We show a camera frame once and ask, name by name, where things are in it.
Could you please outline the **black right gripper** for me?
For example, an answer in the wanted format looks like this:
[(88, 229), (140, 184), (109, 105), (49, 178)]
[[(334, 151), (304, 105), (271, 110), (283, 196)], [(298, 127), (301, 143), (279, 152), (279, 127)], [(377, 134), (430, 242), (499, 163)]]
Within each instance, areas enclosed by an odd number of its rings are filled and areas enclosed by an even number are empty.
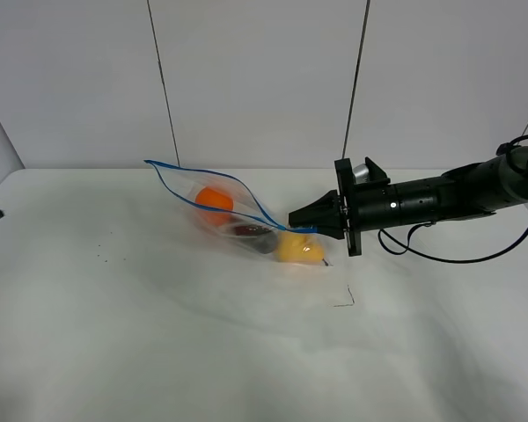
[(394, 186), (373, 160), (364, 162), (370, 170), (368, 183), (356, 184), (355, 168), (349, 158), (335, 164), (339, 194), (331, 190), (313, 203), (289, 213), (289, 222), (332, 222), (341, 215), (342, 227), (318, 225), (317, 233), (336, 240), (346, 238), (350, 257), (362, 254), (361, 234), (366, 231), (390, 228), (394, 223)]

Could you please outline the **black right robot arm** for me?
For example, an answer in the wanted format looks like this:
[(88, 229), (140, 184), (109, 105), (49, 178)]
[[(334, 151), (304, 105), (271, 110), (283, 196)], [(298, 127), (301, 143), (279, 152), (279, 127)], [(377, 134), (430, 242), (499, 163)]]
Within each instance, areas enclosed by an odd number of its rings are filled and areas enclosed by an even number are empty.
[(354, 167), (335, 162), (338, 186), (313, 203), (292, 211), (289, 225), (343, 239), (351, 257), (362, 253), (363, 232), (443, 221), (484, 218), (528, 203), (528, 146), (525, 136), (500, 145), (495, 157), (440, 176), (393, 183), (370, 158)]

